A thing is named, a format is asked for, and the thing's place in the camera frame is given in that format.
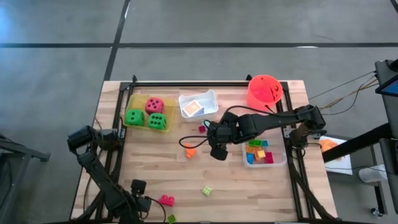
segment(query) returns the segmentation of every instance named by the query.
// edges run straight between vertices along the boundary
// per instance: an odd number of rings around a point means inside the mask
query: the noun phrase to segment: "wooden table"
[[[293,107],[308,104],[304,82],[287,81]],[[103,129],[112,127],[120,82],[104,82],[99,99],[96,118]],[[219,111],[213,120],[219,120],[225,109],[233,105],[246,105],[247,87],[135,87],[133,94],[145,94],[173,98],[179,95],[204,93],[208,89],[216,92]],[[252,113],[234,109],[236,114]],[[187,135],[198,135],[200,122],[185,122],[180,109],[175,109],[174,122],[168,134],[148,130],[127,129],[123,163],[119,184],[130,191],[132,179],[147,182],[146,194],[160,198],[167,194],[175,197],[174,207],[165,207],[167,215],[174,214],[178,222],[292,222],[297,221],[292,187],[287,165],[263,169],[248,169],[243,166],[240,145],[228,145],[228,157],[217,161],[210,156],[210,147],[204,144],[197,148],[197,155],[191,160],[178,140]],[[281,131],[273,129],[263,136],[270,147],[281,147]],[[318,146],[311,144],[304,157],[311,190],[329,213],[336,216],[328,177]],[[72,217],[83,211],[83,196],[88,181],[83,170],[73,206]],[[213,189],[209,197],[201,191],[205,186]],[[98,193],[98,187],[91,183],[87,205]],[[300,190],[304,213],[307,214],[305,198]],[[161,208],[153,204],[147,221],[161,222]]]

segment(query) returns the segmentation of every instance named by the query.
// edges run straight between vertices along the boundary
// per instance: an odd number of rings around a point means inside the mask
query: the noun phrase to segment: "gray floor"
[[[0,0],[0,43],[112,42],[123,0]],[[397,42],[398,13],[388,0],[132,1],[121,42]],[[66,136],[93,121],[110,49],[0,49],[0,132],[51,160],[29,167],[13,223],[68,219],[80,167]],[[396,58],[397,48],[119,49],[111,80],[241,80],[270,74],[305,80],[309,96]],[[323,106],[366,78],[311,101]],[[330,111],[341,111],[353,98]],[[345,114],[325,117],[332,134],[356,136],[386,122],[373,90]],[[371,187],[331,182],[344,220],[376,219]],[[386,197],[388,188],[384,186]]]

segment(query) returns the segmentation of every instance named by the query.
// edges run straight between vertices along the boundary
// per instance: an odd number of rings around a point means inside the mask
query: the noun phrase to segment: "red lego brick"
[[[274,158],[272,158],[272,152],[266,152],[265,161],[266,161],[266,164],[273,164],[274,163]]]
[[[163,113],[164,103],[161,99],[156,97],[151,97],[147,100],[145,104],[145,112],[149,115],[152,113]]]
[[[200,126],[199,127],[199,133],[202,134],[202,133],[205,133],[205,132],[206,132],[206,128],[203,125]]]
[[[174,205],[174,197],[169,197],[167,195],[162,195],[162,197],[159,199],[159,203],[167,206],[173,207]]]

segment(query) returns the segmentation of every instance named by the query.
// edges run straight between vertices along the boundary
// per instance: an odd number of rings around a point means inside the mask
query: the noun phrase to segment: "clear plastic container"
[[[199,104],[202,107],[204,107],[205,111],[203,114],[189,117],[184,112],[183,108],[186,107],[193,100],[196,100],[197,102],[199,102]],[[188,122],[199,121],[199,120],[211,118],[218,111],[218,103],[217,103],[217,99],[216,99],[216,93],[213,90],[208,90],[206,93],[193,95],[193,96],[181,95],[178,98],[178,101],[180,103],[181,115]]]
[[[246,157],[246,146],[248,146],[248,142],[245,142],[245,143],[241,144],[242,145],[242,153],[243,153],[243,156],[242,156],[243,163],[245,166],[247,166],[249,168],[262,168],[262,167],[278,167],[278,166],[284,166],[286,164],[287,158],[286,158],[285,145],[284,145],[284,140],[282,138],[282,135],[280,135],[280,138],[272,138],[272,139],[256,138],[256,139],[261,140],[261,141],[264,141],[264,140],[268,141],[268,147],[263,147],[262,149],[265,152],[272,152],[272,158],[274,160],[274,163],[266,164],[266,163],[264,163],[264,161],[262,161],[262,162],[254,161],[253,164],[250,164]]]
[[[146,105],[147,100],[151,97],[159,98],[164,103],[163,114],[166,116],[166,119],[167,119],[166,128],[164,130],[153,129],[153,128],[148,127],[149,115],[145,112],[145,105]],[[174,120],[175,100],[158,97],[158,96],[133,94],[130,96],[129,103],[127,105],[127,108],[126,108],[126,111],[124,112],[124,114],[126,114],[126,112],[130,109],[140,109],[140,110],[142,110],[142,112],[144,112],[144,125],[136,126],[136,125],[126,124],[126,119],[123,118],[123,124],[125,126],[132,127],[132,128],[138,128],[138,129],[148,129],[151,131],[157,131],[157,132],[161,132],[161,133],[167,133],[170,130],[170,127]]]

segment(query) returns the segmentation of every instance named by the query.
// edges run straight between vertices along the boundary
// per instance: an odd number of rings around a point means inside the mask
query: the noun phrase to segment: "pink dice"
[[[145,104],[145,112],[147,114],[152,113],[163,113],[164,103],[161,99],[156,97],[151,97]]]

